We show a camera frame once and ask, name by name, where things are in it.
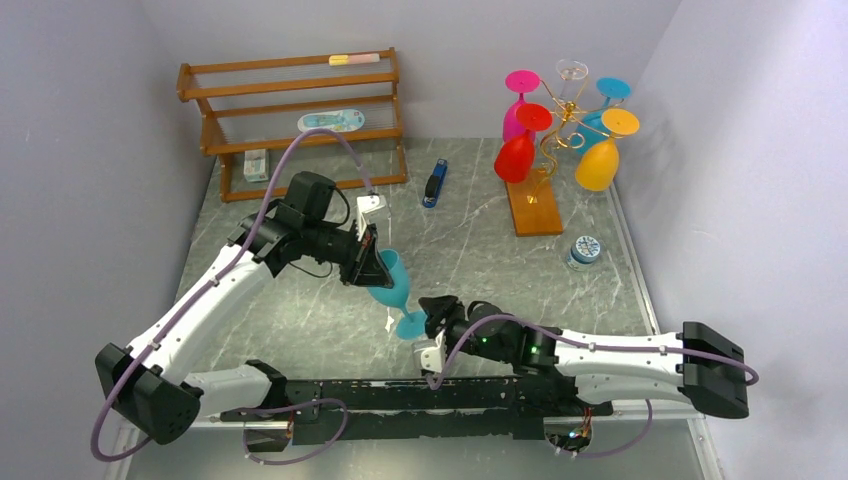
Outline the teal plastic wine glass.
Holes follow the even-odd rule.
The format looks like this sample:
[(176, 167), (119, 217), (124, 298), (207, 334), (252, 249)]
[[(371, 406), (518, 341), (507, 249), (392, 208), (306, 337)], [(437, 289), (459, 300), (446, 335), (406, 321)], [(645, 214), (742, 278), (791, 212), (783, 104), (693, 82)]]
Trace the teal plastic wine glass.
[(425, 334), (427, 314), (422, 310), (411, 312), (408, 309), (410, 279), (399, 254), (392, 249), (379, 252), (380, 258), (388, 268), (393, 281), (391, 288), (368, 287), (367, 290), (378, 303), (399, 310), (402, 318), (398, 321), (395, 333), (401, 340), (413, 340)]

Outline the red plastic wine glass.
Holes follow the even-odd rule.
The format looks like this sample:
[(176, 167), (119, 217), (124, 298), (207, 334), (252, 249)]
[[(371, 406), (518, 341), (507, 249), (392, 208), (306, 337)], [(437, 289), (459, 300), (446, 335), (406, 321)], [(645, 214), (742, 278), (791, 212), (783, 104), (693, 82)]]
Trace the red plastic wine glass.
[(552, 124), (549, 110), (536, 103), (521, 105), (515, 116), (520, 132), (501, 147), (494, 162), (495, 173), (506, 183), (521, 183), (527, 178), (535, 159), (534, 134)]

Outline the yellow plastic wine glass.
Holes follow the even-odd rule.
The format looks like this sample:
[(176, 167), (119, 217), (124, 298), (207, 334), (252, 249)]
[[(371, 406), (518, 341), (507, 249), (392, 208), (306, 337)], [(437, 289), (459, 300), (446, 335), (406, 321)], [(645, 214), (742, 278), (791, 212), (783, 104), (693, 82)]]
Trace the yellow plastic wine glass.
[(622, 108), (607, 109), (602, 115), (602, 122), (609, 130), (608, 138), (583, 154), (575, 170), (577, 183), (593, 192), (603, 191), (613, 183), (620, 163), (616, 141), (634, 135), (640, 129), (639, 119)]

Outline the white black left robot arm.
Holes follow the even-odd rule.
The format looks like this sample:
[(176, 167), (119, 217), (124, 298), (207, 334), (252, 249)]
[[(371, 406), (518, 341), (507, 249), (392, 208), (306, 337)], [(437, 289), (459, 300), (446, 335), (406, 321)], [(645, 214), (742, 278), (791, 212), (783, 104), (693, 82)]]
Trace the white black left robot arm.
[(353, 223), (345, 229), (325, 218), (339, 192), (327, 177), (296, 174), (284, 197), (264, 200), (240, 223), (207, 272), (165, 316), (125, 347), (106, 345), (95, 366), (108, 407), (148, 440), (166, 445), (199, 417), (250, 410), (271, 420), (290, 406), (286, 377), (264, 362), (206, 373), (192, 368), (233, 313), (303, 257), (337, 266), (348, 286), (393, 285), (371, 220), (387, 212), (386, 198), (374, 191), (358, 197), (348, 207)]

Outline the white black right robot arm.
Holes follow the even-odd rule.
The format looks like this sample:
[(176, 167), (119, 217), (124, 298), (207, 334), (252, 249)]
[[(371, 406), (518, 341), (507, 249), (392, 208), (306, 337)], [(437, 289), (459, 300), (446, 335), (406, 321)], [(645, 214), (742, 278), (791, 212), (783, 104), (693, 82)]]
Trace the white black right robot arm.
[(459, 354), (508, 364), (517, 375), (564, 377), (549, 399), (561, 414), (614, 400), (669, 400), (723, 419), (749, 416), (747, 389), (758, 376), (744, 350), (712, 327), (686, 321), (679, 332), (596, 335), (521, 320), (484, 301), (421, 297), (425, 332), (439, 345), (423, 369), (441, 383)]

